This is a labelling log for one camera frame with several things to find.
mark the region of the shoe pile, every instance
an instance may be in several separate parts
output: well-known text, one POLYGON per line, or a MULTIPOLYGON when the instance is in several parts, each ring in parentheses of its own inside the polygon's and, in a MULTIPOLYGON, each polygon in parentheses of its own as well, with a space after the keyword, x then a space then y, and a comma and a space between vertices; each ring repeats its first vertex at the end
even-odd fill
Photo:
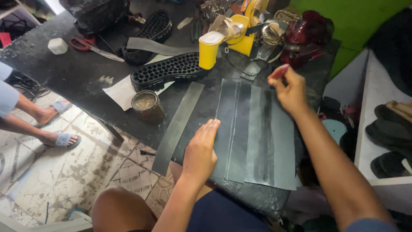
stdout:
POLYGON ((390 152, 370 164, 379 179, 411 176, 412 169, 412 103, 395 101, 375 108, 378 118, 365 129, 369 139, 390 152))

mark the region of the workbench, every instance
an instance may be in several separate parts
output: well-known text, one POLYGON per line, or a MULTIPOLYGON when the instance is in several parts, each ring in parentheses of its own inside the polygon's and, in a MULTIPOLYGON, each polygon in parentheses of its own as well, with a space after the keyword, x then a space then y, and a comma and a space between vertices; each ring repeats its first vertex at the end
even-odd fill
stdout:
MULTIPOLYGON (((162 4, 155 1, 140 1, 138 5, 133 3, 131 5, 133 12, 142 12, 144 17, 148 17, 158 9, 169 11, 173 20, 173 33, 165 42, 165 45, 174 47, 190 46, 192 44, 190 41, 190 26, 178 30, 177 25, 184 18, 193 16, 192 3, 178 5, 172 2, 162 4)), ((54 55, 48 50, 47 44, 52 38, 62 38, 68 43, 72 37, 80 36, 73 25, 73 21, 74 18, 68 12, 55 16, 15 40, 6 49, 1 50, 0 62, 11 66, 86 111, 106 126, 108 131, 118 139, 122 140, 122 137, 113 127, 130 134, 141 143, 156 150, 186 93, 189 83, 174 83, 159 95, 166 113, 165 123, 162 123, 161 126, 150 126, 139 121, 138 115, 133 109, 123 111, 103 91, 90 92, 87 89, 90 82, 96 81, 101 76, 114 77, 114 85, 128 76, 135 67, 125 62, 105 58, 91 51, 80 52, 71 46, 65 54, 61 55, 54 55)), ((124 40, 124 36, 117 34, 116 31, 113 31, 110 36, 112 38, 123 37, 124 40)), ((339 46, 339 41, 332 40, 325 48, 326 53, 324 55, 309 61, 297 71, 306 78, 307 99, 313 109, 319 107, 339 46)), ((228 59, 241 69, 244 69, 250 62, 249 57, 232 50, 228 54, 228 59)), ((280 65, 278 62, 272 64, 273 67, 278 65, 280 65)), ((172 160, 182 164, 184 149, 196 130, 208 119, 215 118, 222 78, 269 88, 266 77, 271 71, 271 67, 265 69, 254 82, 251 82, 240 78, 241 72, 230 66, 224 57, 217 59, 216 65, 209 75, 197 81, 204 84, 205 87, 180 138, 172 160)), ((295 134, 295 141, 302 144, 299 133, 295 134)), ((300 164, 303 153, 303 146, 296 146, 296 168, 300 164)), ((280 216, 290 192, 264 185, 246 182, 240 184, 214 177, 211 177, 209 181, 245 206, 275 219, 280 216)))

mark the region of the person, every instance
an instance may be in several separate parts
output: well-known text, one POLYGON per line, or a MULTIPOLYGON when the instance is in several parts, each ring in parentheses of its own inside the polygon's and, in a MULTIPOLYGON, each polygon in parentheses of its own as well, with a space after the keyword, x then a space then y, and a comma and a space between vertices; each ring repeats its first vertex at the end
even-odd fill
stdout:
MULTIPOLYGON (((284 68, 287 86, 273 76, 269 76, 268 83, 276 88, 280 103, 296 121, 338 229, 397 231, 368 181, 309 107, 305 79, 289 66, 279 67, 284 68)), ((206 183, 217 162, 213 143, 219 125, 219 120, 211 119, 199 128, 186 147, 183 166, 171 162, 176 184, 159 219, 140 196, 112 187, 104 190, 93 204, 94 231, 270 231, 256 215, 206 183)))
POLYGON ((0 130, 30 135, 51 147, 74 148, 80 143, 80 136, 44 131, 10 113, 16 107, 32 116, 39 125, 44 126, 52 123, 70 106, 69 101, 61 100, 47 108, 39 107, 12 86, 0 80, 0 130))

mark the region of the red scissors handle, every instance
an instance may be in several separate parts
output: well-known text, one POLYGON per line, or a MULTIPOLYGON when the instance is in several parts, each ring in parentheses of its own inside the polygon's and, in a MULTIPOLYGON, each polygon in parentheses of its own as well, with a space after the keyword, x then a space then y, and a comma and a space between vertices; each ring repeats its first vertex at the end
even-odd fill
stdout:
POLYGON ((91 49, 90 45, 79 38, 72 38, 70 44, 79 51, 89 51, 91 49))

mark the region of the white paper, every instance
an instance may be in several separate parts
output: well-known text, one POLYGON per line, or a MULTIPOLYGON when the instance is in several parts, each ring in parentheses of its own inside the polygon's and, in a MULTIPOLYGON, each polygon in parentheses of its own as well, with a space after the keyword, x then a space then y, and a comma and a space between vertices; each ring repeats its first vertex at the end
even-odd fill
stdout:
MULTIPOLYGON (((157 55, 148 64, 161 61, 170 57, 171 56, 157 55)), ((164 88, 159 91, 156 91, 155 93, 159 95, 173 83, 174 81, 164 84, 164 88)), ((133 99, 134 95, 136 95, 136 91, 134 90, 134 87, 130 80, 130 75, 116 83, 114 86, 107 89, 103 89, 103 91, 107 95, 109 95, 109 97, 111 97, 118 105, 120 105, 120 107, 124 111, 131 108, 131 100, 133 99)))

